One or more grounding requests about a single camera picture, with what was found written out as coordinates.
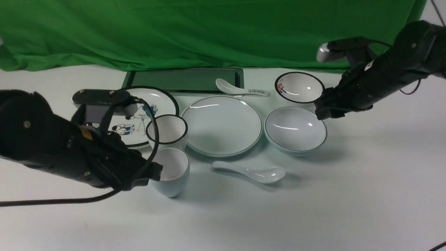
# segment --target spoon handle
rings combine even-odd
[[[214,163],[212,163],[212,168],[214,170],[230,170],[230,171],[234,171],[234,172],[238,172],[240,174],[243,175],[247,175],[248,174],[248,170],[244,167],[241,166],[237,166],[228,162],[224,162],[224,161],[214,161]]]

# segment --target black cable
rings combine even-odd
[[[446,242],[443,242],[441,244],[434,246],[432,249],[429,249],[429,251],[437,251],[438,249],[440,249],[442,247],[446,247]]]
[[[412,94],[414,94],[418,90],[418,87],[420,87],[420,84],[421,84],[421,79],[418,80],[417,87],[415,87],[415,89],[413,91],[411,91],[411,92],[404,92],[403,90],[400,90],[400,92],[402,92],[402,93],[404,93],[406,95],[412,95]]]
[[[372,43],[375,43],[375,44],[380,44],[380,45],[384,45],[384,46],[387,46],[387,47],[392,47],[391,44],[388,44],[388,43],[383,42],[383,41],[373,40],[373,39],[369,39],[369,41],[372,42]]]
[[[155,158],[155,154],[158,150],[158,145],[160,142],[160,135],[158,131],[158,124],[155,120],[155,114],[153,114],[153,111],[150,109],[150,105],[147,104],[143,99],[137,98],[135,99],[136,103],[142,103],[147,107],[147,110],[149,111],[150,119],[153,121],[153,131],[155,133],[155,145],[153,146],[153,151],[150,154],[149,158],[147,159],[146,164],[133,176],[132,179],[127,182],[132,182],[133,180],[137,179],[142,173],[144,173],[147,168],[150,166],[153,158]],[[112,197],[113,195],[116,195],[117,193],[121,192],[119,189],[115,189],[111,192],[108,192],[103,195],[99,195],[96,197],[90,197],[90,198],[75,198],[75,199],[51,199],[51,200],[28,200],[28,201],[0,201],[0,207],[11,207],[11,206],[30,206],[30,205],[55,205],[55,204],[82,204],[82,203],[91,203],[91,202],[98,202],[105,199],[108,199]]]
[[[140,102],[143,105],[145,105],[147,107],[147,110],[149,111],[150,119],[152,120],[152,123],[153,123],[153,132],[155,134],[155,145],[153,146],[153,150],[152,150],[152,153],[150,154],[149,158],[147,158],[146,164],[132,176],[132,179],[130,180],[130,182],[132,182],[133,180],[136,180],[139,176],[141,176],[141,174],[143,174],[147,170],[147,168],[150,166],[153,158],[155,158],[155,154],[158,151],[158,145],[160,143],[160,134],[158,131],[158,124],[155,119],[155,115],[153,114],[153,111],[150,108],[150,105],[147,104],[143,99],[136,99],[135,101]]]
[[[443,24],[444,27],[446,27],[445,21],[443,20],[442,15],[440,14],[440,11],[438,10],[437,4],[434,0],[430,0],[432,5],[434,6],[435,12],[437,13],[438,17],[440,18],[440,22]]]

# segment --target cup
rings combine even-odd
[[[177,115],[166,114],[155,118],[158,125],[158,133],[160,135],[160,143],[158,149],[167,147],[184,150],[187,145],[187,123]],[[153,131],[153,122],[149,122],[145,133],[149,138],[149,144],[153,148],[155,146],[155,132]]]
[[[154,188],[169,198],[180,195],[190,174],[187,154],[177,148],[163,148],[157,152],[153,161],[163,166],[160,181],[152,181]]]

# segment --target white tabletop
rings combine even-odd
[[[426,11],[432,15],[430,4]],[[274,80],[288,71],[245,69],[245,87],[273,91]],[[314,74],[326,87],[340,79]],[[38,91],[69,119],[75,91],[118,89],[124,76],[99,66],[0,71],[0,88]],[[370,111],[326,120],[326,145],[308,157],[287,156],[263,137],[247,154],[228,160],[285,167],[288,174],[278,186],[212,172],[213,159],[187,151],[190,182],[177,199],[149,184],[93,204],[1,208],[0,249],[428,250],[446,237],[445,93],[446,80],[429,77],[412,96],[395,93]],[[175,98],[183,109],[199,97]],[[274,96],[243,100],[262,119],[280,106]],[[105,191],[0,160],[2,201]]]

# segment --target spoon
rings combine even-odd
[[[240,94],[253,94],[253,95],[260,95],[264,97],[269,96],[269,92],[264,90],[257,90],[257,89],[242,89],[233,86],[232,84],[228,83],[224,79],[216,79],[215,83],[217,84],[217,88],[226,93],[231,95],[240,95]]]
[[[285,177],[285,169],[283,167],[270,167],[263,170],[252,170],[244,168],[228,162],[215,161],[212,168],[216,171],[233,171],[248,176],[249,178],[265,185],[271,185],[280,181]]]

